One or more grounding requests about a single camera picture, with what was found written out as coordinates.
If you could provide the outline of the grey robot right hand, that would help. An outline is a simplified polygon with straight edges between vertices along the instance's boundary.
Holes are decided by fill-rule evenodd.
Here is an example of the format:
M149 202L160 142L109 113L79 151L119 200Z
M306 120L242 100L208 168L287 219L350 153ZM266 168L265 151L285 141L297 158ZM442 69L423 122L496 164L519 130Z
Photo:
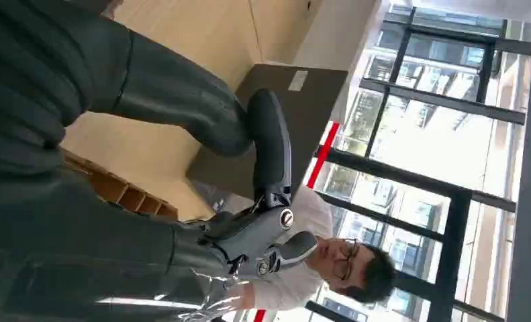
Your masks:
M65 128L91 107L191 129L227 156L257 149L254 205L182 224L102 201L64 167ZM291 146L276 96L226 85L130 30L99 44L0 36L0 321L200 321L237 288L316 248L293 224Z

